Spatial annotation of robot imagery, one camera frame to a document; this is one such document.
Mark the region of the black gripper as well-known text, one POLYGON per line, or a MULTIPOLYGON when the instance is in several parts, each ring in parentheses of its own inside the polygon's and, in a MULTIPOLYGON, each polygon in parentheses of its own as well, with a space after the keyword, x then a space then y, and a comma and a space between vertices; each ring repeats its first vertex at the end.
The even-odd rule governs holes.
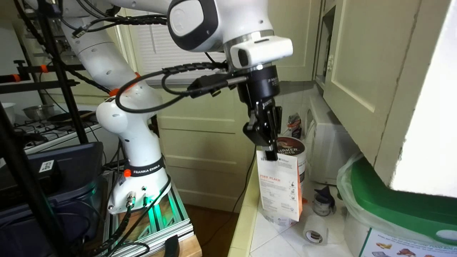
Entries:
POLYGON ((282 107, 275 97, 280 93, 280 81, 275 65, 250 71, 239 85, 240 100, 247 105, 249 121, 243 132, 256 144, 267 145, 266 158, 277 160, 277 134, 280 132, 282 107))

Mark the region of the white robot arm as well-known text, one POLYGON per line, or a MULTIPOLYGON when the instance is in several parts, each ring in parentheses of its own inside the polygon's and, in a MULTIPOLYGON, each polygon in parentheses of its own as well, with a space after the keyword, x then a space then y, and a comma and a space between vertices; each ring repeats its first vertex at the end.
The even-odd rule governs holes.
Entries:
POLYGON ((142 210, 156 202, 170 188, 163 154, 149 120, 167 104, 159 93, 136 73, 107 35, 103 24, 116 21, 115 8, 150 11, 162 18, 173 41, 187 51, 222 51, 227 70, 203 75, 192 88, 179 91, 179 100, 236 85, 249 107, 243 132, 266 150, 270 160, 277 157, 277 118, 275 102, 279 80, 275 61, 293 51, 289 38, 277 37, 269 20, 267 0, 26 0, 36 11, 63 20, 63 33, 87 73, 112 97, 96 111, 99 122, 115 132, 127 151, 129 165, 115 185, 107 210, 112 214, 142 210))

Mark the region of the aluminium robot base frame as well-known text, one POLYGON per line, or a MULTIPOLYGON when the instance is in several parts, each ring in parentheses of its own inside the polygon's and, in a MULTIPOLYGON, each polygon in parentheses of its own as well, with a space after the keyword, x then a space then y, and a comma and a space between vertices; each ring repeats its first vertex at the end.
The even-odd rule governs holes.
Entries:
POLYGON ((175 187, 160 201, 146 202, 100 257, 202 257, 195 225, 175 187))

